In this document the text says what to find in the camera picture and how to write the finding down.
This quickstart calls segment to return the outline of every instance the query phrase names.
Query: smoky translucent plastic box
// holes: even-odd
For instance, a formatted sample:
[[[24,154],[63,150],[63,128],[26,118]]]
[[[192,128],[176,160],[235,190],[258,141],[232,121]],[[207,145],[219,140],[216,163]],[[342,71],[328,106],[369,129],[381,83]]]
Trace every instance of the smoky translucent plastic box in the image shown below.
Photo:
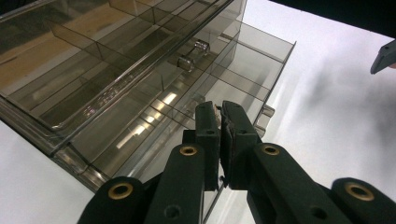
[[[245,1],[38,1],[0,20],[0,116],[87,187],[160,172],[205,101],[261,131],[293,44]]]

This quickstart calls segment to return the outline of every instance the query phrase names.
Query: black metal bracket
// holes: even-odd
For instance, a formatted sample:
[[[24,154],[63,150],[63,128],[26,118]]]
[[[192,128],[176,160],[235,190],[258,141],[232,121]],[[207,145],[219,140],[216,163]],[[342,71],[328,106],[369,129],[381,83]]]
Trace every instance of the black metal bracket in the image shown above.
[[[262,143],[240,105],[223,102],[221,130],[211,102],[195,117],[161,175],[109,180],[78,223],[202,223],[204,191],[219,188],[219,158],[224,185],[247,190],[256,223],[396,223],[396,203],[370,184],[343,178],[326,189],[285,148]]]

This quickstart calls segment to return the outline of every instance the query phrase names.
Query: white surface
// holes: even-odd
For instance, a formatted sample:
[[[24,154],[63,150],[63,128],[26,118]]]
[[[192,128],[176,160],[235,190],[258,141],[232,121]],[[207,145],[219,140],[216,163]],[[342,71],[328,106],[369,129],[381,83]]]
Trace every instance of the white surface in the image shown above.
[[[396,70],[370,66],[389,38],[262,0],[245,23],[297,46],[270,104],[266,142],[319,183],[365,180],[396,199]],[[0,124],[0,223],[75,223],[92,194]],[[246,193],[226,191],[209,223],[253,223]]]

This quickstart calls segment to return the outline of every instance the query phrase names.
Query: brass ring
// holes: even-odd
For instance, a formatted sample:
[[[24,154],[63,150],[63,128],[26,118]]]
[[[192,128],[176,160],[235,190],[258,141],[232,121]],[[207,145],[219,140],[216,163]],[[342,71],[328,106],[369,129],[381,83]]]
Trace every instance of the brass ring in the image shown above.
[[[195,147],[182,147],[180,153],[184,156],[193,156],[198,152]]]
[[[268,146],[263,147],[262,148],[262,152],[264,152],[264,153],[266,153],[268,155],[271,155],[271,156],[276,156],[276,155],[278,155],[280,153],[278,148],[276,148],[276,147],[268,147]]]
[[[345,188],[348,194],[362,201],[370,202],[374,199],[374,194],[363,185],[348,182]]]
[[[108,191],[108,197],[114,200],[124,199],[128,197],[133,190],[134,187],[130,183],[118,183]]]

